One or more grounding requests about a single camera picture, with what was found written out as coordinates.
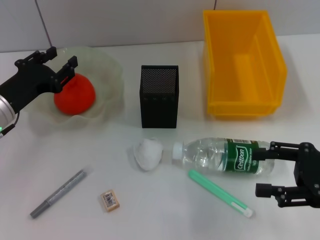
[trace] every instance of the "green bottle label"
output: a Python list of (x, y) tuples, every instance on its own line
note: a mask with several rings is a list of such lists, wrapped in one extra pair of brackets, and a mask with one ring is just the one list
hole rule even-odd
[(227, 139), (228, 154), (225, 172), (239, 172), (255, 174), (259, 161), (252, 159), (253, 149), (259, 148), (257, 141)]

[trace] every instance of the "silver marker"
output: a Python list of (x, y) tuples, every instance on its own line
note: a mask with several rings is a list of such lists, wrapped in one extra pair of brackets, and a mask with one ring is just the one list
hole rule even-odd
[(43, 203), (41, 203), (30, 216), (35, 219), (40, 214), (42, 214), (46, 209), (51, 205), (57, 202), (62, 198), (66, 193), (68, 193), (75, 185), (77, 185), (82, 179), (87, 176), (87, 173), (84, 170), (79, 171), (76, 175), (70, 178), (65, 184), (63, 184), (57, 191), (52, 193)]

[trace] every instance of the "bottle cap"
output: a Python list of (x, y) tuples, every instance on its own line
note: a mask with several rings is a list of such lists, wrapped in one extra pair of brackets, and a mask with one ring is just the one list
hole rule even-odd
[(47, 201), (44, 201), (41, 203), (32, 213), (30, 213), (30, 216), (35, 219), (40, 214), (42, 214), (46, 209), (50, 207), (50, 204)]
[(181, 160), (183, 157), (182, 149), (184, 147), (183, 142), (175, 142), (172, 149), (172, 159)]

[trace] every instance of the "white table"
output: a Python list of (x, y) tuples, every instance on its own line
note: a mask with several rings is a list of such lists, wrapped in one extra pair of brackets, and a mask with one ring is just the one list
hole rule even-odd
[[(255, 121), (204, 114), (202, 42), (103, 47), (123, 66), (124, 108), (107, 121), (56, 127), (22, 111), (0, 141), (0, 239), (247, 240), (319, 239), (320, 210), (279, 208), (255, 197), (256, 183), (295, 186), (294, 163), (276, 161), (271, 176), (213, 175), (215, 183), (256, 211), (247, 219), (171, 165), (175, 141), (226, 137), (300, 143), (320, 149), (320, 34), (281, 36), (288, 77), (282, 107)], [(30, 52), (0, 54), (0, 79)], [(177, 129), (142, 129), (141, 65), (179, 65)], [(142, 138), (164, 144), (162, 163), (141, 172), (130, 147)], [(93, 173), (37, 219), (29, 214), (84, 166)], [(100, 194), (113, 189), (120, 208), (106, 213)]]

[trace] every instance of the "white wall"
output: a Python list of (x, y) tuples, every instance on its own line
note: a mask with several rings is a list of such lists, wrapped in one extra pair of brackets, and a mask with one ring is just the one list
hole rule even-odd
[(277, 35), (320, 33), (320, 0), (218, 0), (216, 9), (268, 10)]
[(48, 47), (34, 0), (0, 0), (0, 52)]
[(112, 46), (202, 39), (213, 0), (38, 0), (52, 44)]
[[(215, 0), (38, 0), (52, 44), (112, 46), (203, 39)], [(277, 35), (320, 33), (320, 0), (217, 0), (217, 9), (266, 9)], [(46, 49), (35, 0), (0, 0), (0, 52)]]

